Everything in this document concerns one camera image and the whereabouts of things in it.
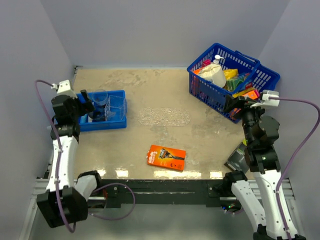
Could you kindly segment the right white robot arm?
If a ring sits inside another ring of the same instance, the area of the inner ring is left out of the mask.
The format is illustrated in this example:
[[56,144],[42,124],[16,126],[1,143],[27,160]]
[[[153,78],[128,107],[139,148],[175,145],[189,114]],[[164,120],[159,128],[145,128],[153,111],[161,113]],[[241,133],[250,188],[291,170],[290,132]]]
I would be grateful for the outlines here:
[[242,171],[225,174],[221,188],[230,197],[235,196],[249,218],[255,240],[303,240],[291,218],[282,187],[282,173],[274,142],[279,138],[279,122],[265,115],[269,106],[278,106],[279,100],[260,101],[244,96],[227,95],[223,111],[234,109],[236,119],[242,122],[246,148],[244,158],[258,186],[261,199],[253,193]]

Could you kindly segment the dark smoked plastic cup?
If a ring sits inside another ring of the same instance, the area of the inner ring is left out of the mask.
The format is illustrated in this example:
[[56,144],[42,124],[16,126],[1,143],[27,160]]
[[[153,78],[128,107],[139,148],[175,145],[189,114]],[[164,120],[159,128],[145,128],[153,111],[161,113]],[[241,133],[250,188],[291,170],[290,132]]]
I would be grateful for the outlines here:
[[92,122],[103,122],[106,120],[105,108],[99,105],[94,105],[94,111],[88,113],[88,117]]

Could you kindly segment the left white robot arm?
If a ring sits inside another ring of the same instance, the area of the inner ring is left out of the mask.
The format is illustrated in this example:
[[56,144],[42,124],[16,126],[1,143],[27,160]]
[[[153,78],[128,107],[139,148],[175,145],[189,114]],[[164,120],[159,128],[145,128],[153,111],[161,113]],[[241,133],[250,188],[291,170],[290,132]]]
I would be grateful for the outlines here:
[[77,222],[88,217],[90,195],[99,196],[104,184],[96,170],[74,178],[76,151],[79,145],[79,118],[94,111],[86,90],[84,101],[77,96],[60,94],[51,100],[54,116],[49,117],[53,144],[52,170],[44,193],[36,198],[37,206],[50,228],[66,226],[75,231]]

